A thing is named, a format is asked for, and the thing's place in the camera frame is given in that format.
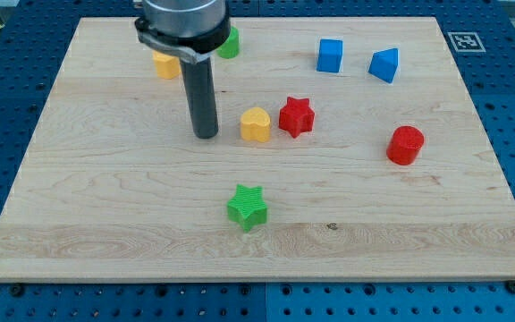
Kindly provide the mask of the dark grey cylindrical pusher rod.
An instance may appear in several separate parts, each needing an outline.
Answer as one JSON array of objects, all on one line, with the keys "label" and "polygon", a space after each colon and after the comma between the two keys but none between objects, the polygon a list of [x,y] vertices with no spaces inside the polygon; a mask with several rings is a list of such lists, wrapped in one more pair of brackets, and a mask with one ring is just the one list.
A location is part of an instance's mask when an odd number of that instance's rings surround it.
[{"label": "dark grey cylindrical pusher rod", "polygon": [[211,139],[219,129],[211,59],[197,64],[180,61],[180,65],[193,132],[200,139]]}]

